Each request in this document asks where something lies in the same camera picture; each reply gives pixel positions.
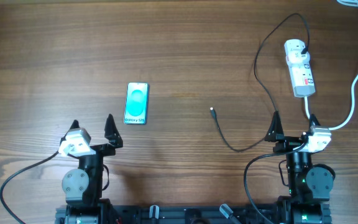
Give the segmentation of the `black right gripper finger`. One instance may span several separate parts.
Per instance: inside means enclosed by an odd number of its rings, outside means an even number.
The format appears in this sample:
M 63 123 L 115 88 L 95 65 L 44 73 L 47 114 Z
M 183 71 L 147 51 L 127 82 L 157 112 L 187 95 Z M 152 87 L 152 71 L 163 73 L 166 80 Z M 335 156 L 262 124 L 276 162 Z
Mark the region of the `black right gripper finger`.
M 314 114 L 310 114 L 309 117 L 309 127 L 311 128 L 312 126 L 320 126 L 320 123 Z
M 268 131 L 264 137 L 264 141 L 267 142 L 279 142 L 284 140 L 284 132 L 282 128 L 282 122 L 278 111 L 273 113 L 272 122 Z

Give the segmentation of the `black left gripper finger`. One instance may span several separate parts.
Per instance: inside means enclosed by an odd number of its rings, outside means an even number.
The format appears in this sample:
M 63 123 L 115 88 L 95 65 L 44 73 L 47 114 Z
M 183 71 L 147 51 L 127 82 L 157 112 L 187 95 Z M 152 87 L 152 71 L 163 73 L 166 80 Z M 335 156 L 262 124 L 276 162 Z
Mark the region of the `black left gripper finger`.
M 117 130 L 114 117 L 112 114 L 109 114 L 106 119 L 106 124 L 104 127 L 104 137 L 109 141 L 109 143 L 115 148 L 123 147 L 123 140 L 119 131 Z
M 75 119 L 75 120 L 72 122 L 72 124 L 71 124 L 71 126 L 70 126 L 70 128 L 69 128 L 68 130 L 77 129 L 77 128 L 79 128 L 79 127 L 80 127 L 80 126 L 79 126 L 79 122 L 78 122 L 78 120 Z M 62 142 L 66 140 L 67 134 L 68 134 L 68 132 L 66 132 L 66 134 L 60 139 L 60 144 L 62 144 Z

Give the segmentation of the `blue Galaxy smartphone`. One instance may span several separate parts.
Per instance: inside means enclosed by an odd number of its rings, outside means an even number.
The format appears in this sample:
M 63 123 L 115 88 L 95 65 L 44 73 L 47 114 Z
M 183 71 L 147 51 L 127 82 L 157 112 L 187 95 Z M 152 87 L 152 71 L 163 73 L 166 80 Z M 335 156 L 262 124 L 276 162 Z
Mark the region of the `blue Galaxy smartphone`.
M 124 111 L 125 124 L 146 124 L 148 99 L 148 83 L 128 83 L 126 105 Z

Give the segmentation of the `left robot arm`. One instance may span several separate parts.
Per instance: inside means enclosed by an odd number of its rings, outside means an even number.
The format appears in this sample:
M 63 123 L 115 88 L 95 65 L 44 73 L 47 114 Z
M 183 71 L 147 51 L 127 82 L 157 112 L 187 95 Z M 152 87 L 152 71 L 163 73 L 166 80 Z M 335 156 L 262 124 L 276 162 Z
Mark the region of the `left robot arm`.
M 107 143 L 92 146 L 91 136 L 75 120 L 61 138 L 58 152 L 63 156 L 77 158 L 78 167 L 69 170 L 62 179 L 67 205 L 56 210 L 56 224 L 122 222 L 110 200 L 102 198 L 102 191 L 109 185 L 103 185 L 103 172 L 109 171 L 103 159 L 114 156 L 116 149 L 123 146 L 111 114 L 106 119 L 104 137 Z

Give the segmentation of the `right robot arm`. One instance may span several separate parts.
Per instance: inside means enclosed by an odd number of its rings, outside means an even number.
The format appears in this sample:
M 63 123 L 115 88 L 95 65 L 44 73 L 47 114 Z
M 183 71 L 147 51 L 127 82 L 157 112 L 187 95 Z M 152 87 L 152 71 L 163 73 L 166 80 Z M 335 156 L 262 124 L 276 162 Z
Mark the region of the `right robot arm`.
M 274 142 L 274 154 L 286 157 L 289 196 L 280 196 L 270 220 L 272 223 L 330 224 L 328 201 L 336 178 L 335 171 L 325 164 L 313 164 L 311 156 L 331 141 L 329 128 L 321 126 L 315 115 L 309 119 L 309 130 L 300 137 L 286 136 L 278 111 L 265 135 Z

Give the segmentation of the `white USB charger plug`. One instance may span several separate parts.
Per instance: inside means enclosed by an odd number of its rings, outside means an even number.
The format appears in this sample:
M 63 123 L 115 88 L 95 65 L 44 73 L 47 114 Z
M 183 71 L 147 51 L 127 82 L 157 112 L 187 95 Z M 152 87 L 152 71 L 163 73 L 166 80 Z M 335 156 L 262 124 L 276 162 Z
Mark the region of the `white USB charger plug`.
M 297 67 L 301 64 L 309 64 L 310 55 L 308 52 L 303 54 L 301 50 L 292 50 L 286 54 L 285 59 L 289 67 Z

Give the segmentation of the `white power strip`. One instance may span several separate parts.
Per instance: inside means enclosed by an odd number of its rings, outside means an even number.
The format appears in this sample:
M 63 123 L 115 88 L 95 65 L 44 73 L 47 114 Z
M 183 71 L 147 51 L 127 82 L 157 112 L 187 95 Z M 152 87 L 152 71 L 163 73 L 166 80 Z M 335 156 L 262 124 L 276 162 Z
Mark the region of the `white power strip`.
M 305 49 L 305 43 L 299 39 L 290 39 L 284 43 L 285 56 L 289 51 Z M 291 85 L 294 97 L 304 98 L 315 93 L 315 85 L 311 66 L 309 64 L 301 64 L 297 67 L 289 67 Z

